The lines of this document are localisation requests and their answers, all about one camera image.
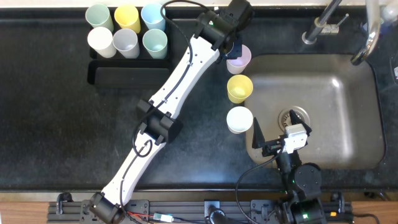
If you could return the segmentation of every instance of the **yellow cup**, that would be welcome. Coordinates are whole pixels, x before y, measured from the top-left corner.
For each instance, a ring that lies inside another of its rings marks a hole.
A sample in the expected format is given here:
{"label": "yellow cup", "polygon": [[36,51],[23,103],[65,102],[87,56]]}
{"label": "yellow cup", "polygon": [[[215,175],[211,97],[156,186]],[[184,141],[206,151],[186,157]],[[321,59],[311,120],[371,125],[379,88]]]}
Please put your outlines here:
{"label": "yellow cup", "polygon": [[131,29],[137,34],[141,31],[138,10],[132,4],[119,6],[114,12],[114,19],[123,29]]}
{"label": "yellow cup", "polygon": [[226,85],[232,103],[242,103],[253,92],[253,83],[245,75],[232,76]]}

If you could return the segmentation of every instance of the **stainless steel sink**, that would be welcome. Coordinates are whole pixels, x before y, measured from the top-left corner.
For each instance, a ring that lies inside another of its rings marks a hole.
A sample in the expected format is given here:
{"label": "stainless steel sink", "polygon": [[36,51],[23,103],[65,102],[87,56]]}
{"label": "stainless steel sink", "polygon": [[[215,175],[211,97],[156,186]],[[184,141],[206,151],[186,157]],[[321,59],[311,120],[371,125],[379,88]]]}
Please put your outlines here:
{"label": "stainless steel sink", "polygon": [[[254,90],[245,107],[257,117],[266,141],[283,134],[296,111],[313,130],[298,153],[303,163],[323,169],[368,169],[385,151],[374,74],[367,63],[354,66],[350,55],[263,55],[245,70]],[[246,148],[256,163],[269,158]]]}

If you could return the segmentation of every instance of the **drain strainer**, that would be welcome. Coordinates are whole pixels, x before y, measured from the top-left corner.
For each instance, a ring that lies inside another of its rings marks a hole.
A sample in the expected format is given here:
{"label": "drain strainer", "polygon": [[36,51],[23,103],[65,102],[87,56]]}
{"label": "drain strainer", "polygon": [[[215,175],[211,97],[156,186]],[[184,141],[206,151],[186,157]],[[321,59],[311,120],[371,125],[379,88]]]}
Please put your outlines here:
{"label": "drain strainer", "polygon": [[285,128],[287,126],[292,125],[292,121],[290,119],[290,114],[289,111],[294,110],[298,118],[300,118],[304,123],[307,125],[310,125],[310,118],[308,117],[307,112],[298,106],[291,106],[290,108],[284,109],[280,112],[278,122],[279,122],[279,127],[282,131],[285,131]]}

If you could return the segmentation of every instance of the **plastic cup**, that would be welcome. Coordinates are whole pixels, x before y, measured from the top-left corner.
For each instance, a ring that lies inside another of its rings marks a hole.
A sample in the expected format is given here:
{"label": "plastic cup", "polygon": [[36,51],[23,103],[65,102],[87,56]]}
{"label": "plastic cup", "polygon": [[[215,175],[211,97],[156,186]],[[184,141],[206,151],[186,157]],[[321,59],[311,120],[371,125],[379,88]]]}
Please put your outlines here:
{"label": "plastic cup", "polygon": [[245,75],[234,75],[228,80],[226,88],[232,103],[242,103],[253,92],[253,83]]}
{"label": "plastic cup", "polygon": [[125,58],[137,58],[139,55],[138,37],[131,29],[118,30],[113,35],[113,45]]}
{"label": "plastic cup", "polygon": [[143,38],[142,43],[154,59],[164,59],[167,55],[167,36],[160,29],[148,30]]}
{"label": "plastic cup", "polygon": [[238,57],[237,59],[228,59],[226,61],[226,68],[232,74],[240,74],[246,68],[248,63],[251,60],[251,52],[248,47],[242,45],[242,57]]}
{"label": "plastic cup", "polygon": [[86,10],[86,20],[94,28],[105,27],[113,32],[113,22],[108,7],[95,4]]}
{"label": "plastic cup", "polygon": [[[162,31],[166,28],[166,21],[160,14],[162,5],[159,3],[148,4],[141,10],[142,20],[147,25],[148,29],[160,29]],[[166,10],[162,10],[163,15],[166,15]]]}
{"label": "plastic cup", "polygon": [[119,6],[114,12],[114,19],[122,29],[131,29],[137,34],[141,31],[138,10],[132,4]]}
{"label": "plastic cup", "polygon": [[226,115],[228,129],[234,134],[247,131],[253,124],[253,114],[243,106],[232,108]]}
{"label": "plastic cup", "polygon": [[104,58],[110,58],[116,54],[112,39],[112,32],[105,27],[94,28],[87,36],[88,45]]}

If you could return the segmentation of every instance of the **white cup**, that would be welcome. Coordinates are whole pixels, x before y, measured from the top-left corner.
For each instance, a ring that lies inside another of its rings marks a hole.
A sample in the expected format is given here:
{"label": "white cup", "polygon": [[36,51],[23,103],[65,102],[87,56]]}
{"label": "white cup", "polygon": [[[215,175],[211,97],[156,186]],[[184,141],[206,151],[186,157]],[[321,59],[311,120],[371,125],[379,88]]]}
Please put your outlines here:
{"label": "white cup", "polygon": [[226,115],[228,129],[234,134],[247,131],[253,124],[253,114],[243,106],[232,108]]}
{"label": "white cup", "polygon": [[242,57],[238,57],[237,59],[228,59],[226,61],[226,68],[232,74],[237,75],[243,72],[250,60],[250,49],[245,45],[242,45]]}
{"label": "white cup", "polygon": [[114,48],[112,43],[112,32],[105,27],[92,29],[90,33],[88,33],[87,42],[90,47],[104,58],[110,58],[116,54],[116,48]]}
{"label": "white cup", "polygon": [[160,29],[148,30],[143,38],[142,43],[154,59],[164,59],[167,55],[167,36]]}
{"label": "white cup", "polygon": [[108,7],[95,4],[86,10],[86,20],[94,28],[105,27],[113,32],[113,22]]}
{"label": "white cup", "polygon": [[[160,14],[162,5],[159,3],[152,3],[144,6],[141,10],[142,20],[147,25],[148,29],[160,29],[162,31],[166,28],[166,21]],[[163,15],[166,15],[166,10],[162,10]]]}
{"label": "white cup", "polygon": [[138,37],[131,29],[118,30],[113,35],[113,45],[125,58],[137,58],[139,55]]}

